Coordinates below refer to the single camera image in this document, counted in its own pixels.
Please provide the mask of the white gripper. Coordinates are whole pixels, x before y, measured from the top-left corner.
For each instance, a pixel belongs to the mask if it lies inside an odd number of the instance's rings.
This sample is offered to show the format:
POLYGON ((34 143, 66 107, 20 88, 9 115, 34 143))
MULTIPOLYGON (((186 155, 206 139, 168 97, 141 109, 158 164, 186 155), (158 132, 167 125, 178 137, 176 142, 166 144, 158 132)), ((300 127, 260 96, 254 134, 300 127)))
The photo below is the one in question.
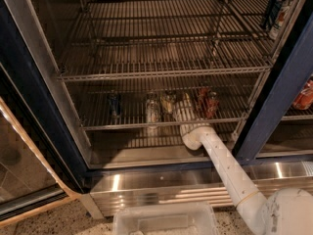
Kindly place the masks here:
POLYGON ((174 101, 171 98, 162 97, 162 107, 168 114, 173 112, 173 117, 178 123, 194 124, 197 121, 197 117, 192 106, 191 97, 188 93, 184 93, 183 98, 184 100, 179 101, 174 105, 174 101))

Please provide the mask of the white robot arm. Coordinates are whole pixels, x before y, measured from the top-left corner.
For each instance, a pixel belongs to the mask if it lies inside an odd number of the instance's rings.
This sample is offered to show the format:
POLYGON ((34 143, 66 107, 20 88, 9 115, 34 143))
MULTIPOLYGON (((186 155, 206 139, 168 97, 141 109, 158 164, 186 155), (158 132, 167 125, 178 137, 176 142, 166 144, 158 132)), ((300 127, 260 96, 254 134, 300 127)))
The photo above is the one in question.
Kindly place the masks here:
POLYGON ((313 235, 313 196, 300 188, 284 188, 265 197, 207 122, 200 122, 188 95, 160 98, 163 109, 180 123, 186 147, 204 147, 231 200, 254 235, 313 235))

